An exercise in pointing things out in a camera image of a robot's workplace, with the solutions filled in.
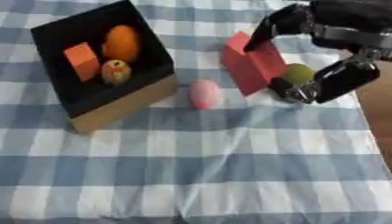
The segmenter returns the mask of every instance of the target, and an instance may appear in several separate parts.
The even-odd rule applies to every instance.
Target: checkered tablecloth
[[[220,64],[227,38],[292,2],[132,0],[174,58],[178,91],[76,134],[29,29],[112,2],[0,1],[0,223],[392,223],[390,175],[355,94],[245,99]],[[338,59],[305,36],[276,45],[315,70]],[[197,78],[220,85],[219,108],[189,104]]]

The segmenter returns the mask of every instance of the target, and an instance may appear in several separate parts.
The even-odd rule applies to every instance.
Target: open box
[[[101,45],[116,25],[131,25],[141,37],[141,52],[130,64],[131,78],[117,87],[105,84],[100,75],[80,81],[63,51],[88,42],[102,64]],[[31,33],[56,95],[80,133],[112,123],[176,89],[170,54],[128,0],[35,27]]]

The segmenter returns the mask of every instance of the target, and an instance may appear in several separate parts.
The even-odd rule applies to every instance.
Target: yellow-green ball
[[[293,63],[287,66],[282,78],[294,85],[302,85],[313,79],[314,72],[305,65]]]

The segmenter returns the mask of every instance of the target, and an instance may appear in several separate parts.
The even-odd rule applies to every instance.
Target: robotic hand
[[[266,17],[244,51],[278,35],[310,34],[320,47],[347,49],[353,56],[316,72],[313,80],[293,85],[275,78],[269,87],[296,102],[328,102],[380,76],[375,61],[392,61],[392,2],[389,0],[311,0]]]

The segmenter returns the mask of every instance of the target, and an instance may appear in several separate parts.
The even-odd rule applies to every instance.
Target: orange cube
[[[90,80],[100,69],[98,58],[86,42],[66,49],[64,54],[81,81]]]

